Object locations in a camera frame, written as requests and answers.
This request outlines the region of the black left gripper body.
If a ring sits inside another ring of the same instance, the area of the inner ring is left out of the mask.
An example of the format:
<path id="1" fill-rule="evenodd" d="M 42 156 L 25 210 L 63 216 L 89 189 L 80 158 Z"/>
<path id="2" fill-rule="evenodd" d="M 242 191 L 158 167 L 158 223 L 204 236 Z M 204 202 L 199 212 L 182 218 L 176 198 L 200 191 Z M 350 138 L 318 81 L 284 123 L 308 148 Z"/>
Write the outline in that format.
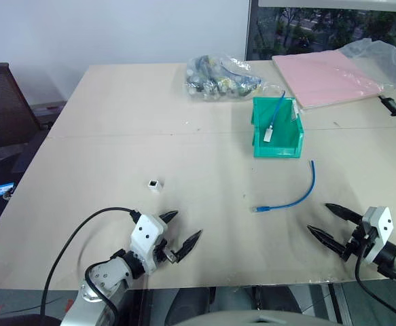
<path id="1" fill-rule="evenodd" d="M 174 264 L 179 262 L 179 255 L 168 247 L 167 240 L 163 238 L 154 248 L 154 261 L 157 264 L 161 264 L 163 261 Z"/>

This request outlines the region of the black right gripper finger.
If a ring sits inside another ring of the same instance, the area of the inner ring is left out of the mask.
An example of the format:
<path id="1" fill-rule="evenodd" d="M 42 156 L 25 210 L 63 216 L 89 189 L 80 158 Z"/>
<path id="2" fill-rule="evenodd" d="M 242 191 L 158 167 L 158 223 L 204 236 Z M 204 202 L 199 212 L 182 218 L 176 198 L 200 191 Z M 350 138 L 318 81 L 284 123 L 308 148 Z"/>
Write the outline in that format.
<path id="1" fill-rule="evenodd" d="M 359 225 L 363 216 L 339 204 L 325 203 L 325 206 L 337 217 Z"/>
<path id="2" fill-rule="evenodd" d="M 307 225 L 310 233 L 324 246 L 331 249 L 334 253 L 344 253 L 346 247 L 334 240 L 333 236 L 323 231 L 322 229 L 316 228 L 312 225 Z"/>

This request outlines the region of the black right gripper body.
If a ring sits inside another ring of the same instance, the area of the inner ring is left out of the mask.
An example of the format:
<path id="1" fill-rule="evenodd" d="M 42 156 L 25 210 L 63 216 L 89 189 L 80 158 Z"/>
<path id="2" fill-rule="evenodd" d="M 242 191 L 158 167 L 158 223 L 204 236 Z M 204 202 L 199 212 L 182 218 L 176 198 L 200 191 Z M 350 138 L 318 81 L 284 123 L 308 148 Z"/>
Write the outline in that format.
<path id="1" fill-rule="evenodd" d="M 351 238 L 345 244 L 344 250 L 340 257 L 343 261 L 347 261 L 351 255 L 355 255 L 363 259 L 367 255 L 367 252 L 370 249 L 371 245 L 372 242 L 369 238 L 369 234 L 360 224 L 351 234 Z"/>

